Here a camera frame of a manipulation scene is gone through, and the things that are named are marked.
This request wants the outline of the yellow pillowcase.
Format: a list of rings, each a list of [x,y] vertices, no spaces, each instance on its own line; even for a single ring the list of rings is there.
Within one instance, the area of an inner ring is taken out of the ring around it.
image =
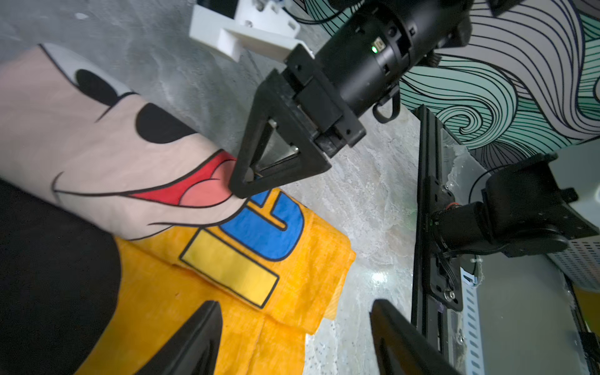
[[[203,303],[213,374],[300,374],[350,240],[76,53],[1,65],[1,372],[139,374]]]

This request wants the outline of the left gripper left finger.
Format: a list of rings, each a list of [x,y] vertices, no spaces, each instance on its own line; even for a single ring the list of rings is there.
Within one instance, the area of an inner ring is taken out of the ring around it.
[[[220,303],[203,303],[138,373],[213,374],[222,330]]]

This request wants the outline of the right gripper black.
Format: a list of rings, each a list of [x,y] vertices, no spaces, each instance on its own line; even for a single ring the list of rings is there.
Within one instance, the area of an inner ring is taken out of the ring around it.
[[[328,157],[398,116],[398,83],[469,43],[472,1],[366,1],[311,58],[299,49],[257,88],[229,189],[249,198],[331,169]]]

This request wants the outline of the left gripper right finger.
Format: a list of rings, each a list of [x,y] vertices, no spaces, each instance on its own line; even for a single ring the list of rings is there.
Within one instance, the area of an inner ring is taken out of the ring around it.
[[[370,325],[381,374],[459,374],[388,300],[373,302]]]

